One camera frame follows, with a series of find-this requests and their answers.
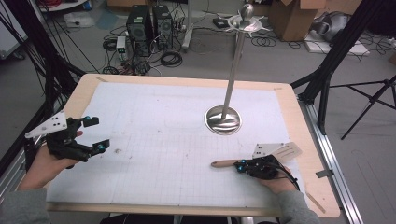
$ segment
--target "hand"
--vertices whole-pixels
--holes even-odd
[[[50,154],[48,147],[43,146],[38,150],[35,160],[19,184],[18,190],[41,189],[66,167],[76,163],[78,163],[78,161],[70,159],[56,159]]]
[[[290,173],[290,169],[285,166],[285,169]],[[286,178],[286,175],[282,172],[279,171],[277,173],[277,177],[272,180],[263,180],[263,179],[258,179],[259,182],[270,189],[274,194],[279,194],[283,191],[288,191],[288,190],[297,190],[296,187],[290,182],[289,179]]]

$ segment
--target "tripod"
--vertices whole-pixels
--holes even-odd
[[[352,129],[358,124],[358,122],[363,118],[363,116],[369,111],[369,109],[375,104],[375,103],[380,103],[381,105],[385,105],[387,107],[390,107],[394,110],[396,110],[396,90],[395,90],[395,80],[396,80],[396,75],[391,78],[390,80],[385,79],[382,81],[374,81],[374,82],[362,82],[362,83],[354,83],[354,84],[345,84],[345,85],[338,85],[338,86],[330,86],[330,88],[338,88],[338,87],[348,87],[350,89],[352,89],[353,91],[356,91],[357,93],[360,93],[361,95],[367,97],[369,99],[369,105],[364,109],[364,111],[361,113],[361,115],[358,117],[358,119],[352,124],[352,126],[346,131],[346,133],[344,134],[344,136],[341,137],[341,140],[344,140],[347,135],[352,131]],[[373,96],[360,91],[356,88],[354,88],[354,86],[362,86],[362,85],[370,85],[370,84],[378,84],[378,83],[383,83],[384,86],[379,89],[379,91],[377,91]],[[393,93],[393,102],[394,105],[390,105],[387,104],[381,100],[379,100],[379,97],[381,97],[381,95],[389,88],[392,88],[392,93]]]

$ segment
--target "white paper sheet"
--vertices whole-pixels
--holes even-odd
[[[212,161],[251,159],[257,143],[289,142],[273,91],[233,90],[241,129],[217,135],[205,112],[222,105],[224,88],[101,83],[84,116],[83,145],[110,139],[106,153],[80,162],[51,182],[49,202],[274,207],[255,178]],[[295,161],[286,163],[301,182]]]

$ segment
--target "human arm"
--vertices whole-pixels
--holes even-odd
[[[282,172],[272,180],[262,180],[259,182],[268,187],[277,195],[282,217],[282,224],[317,224],[320,223],[315,212],[310,210],[305,202],[304,195],[298,191],[294,185],[286,178]]]
[[[47,146],[41,147],[17,190],[6,194],[0,209],[0,223],[50,223],[44,186],[63,169],[77,162],[58,160],[50,155]]]

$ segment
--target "person's right hand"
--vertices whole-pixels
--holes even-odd
[[[285,169],[290,173],[290,169],[285,166]],[[259,179],[259,182],[270,189],[274,194],[281,193],[288,190],[297,190],[296,187],[286,178],[286,175],[279,171],[277,177],[272,180]]]

